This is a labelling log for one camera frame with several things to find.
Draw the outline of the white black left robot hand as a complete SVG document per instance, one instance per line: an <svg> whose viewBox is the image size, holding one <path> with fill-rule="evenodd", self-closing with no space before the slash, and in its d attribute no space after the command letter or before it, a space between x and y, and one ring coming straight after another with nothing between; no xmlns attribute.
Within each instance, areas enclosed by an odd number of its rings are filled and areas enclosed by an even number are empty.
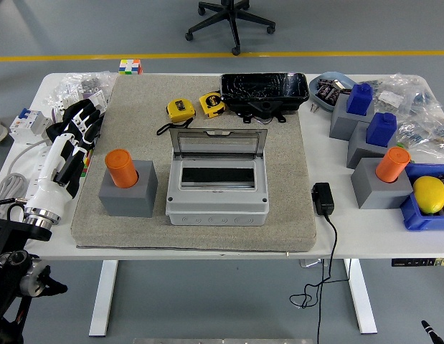
<svg viewBox="0 0 444 344"><path fill-rule="evenodd" d="M95 147L103 113L89 99L65 110L62 121L48 127L52 142L38 177L37 192L24 208L24 218L57 224L65 204L78 193L85 158Z"/></svg>

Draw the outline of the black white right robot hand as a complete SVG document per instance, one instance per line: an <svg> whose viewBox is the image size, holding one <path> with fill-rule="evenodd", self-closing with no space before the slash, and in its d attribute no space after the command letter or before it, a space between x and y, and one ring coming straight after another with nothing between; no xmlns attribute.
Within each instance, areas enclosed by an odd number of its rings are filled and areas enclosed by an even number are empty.
<svg viewBox="0 0 444 344"><path fill-rule="evenodd" d="M426 320L422 320L421 324L425 332L430 336L433 344L444 344L444 340L435 332L435 330Z"/></svg>

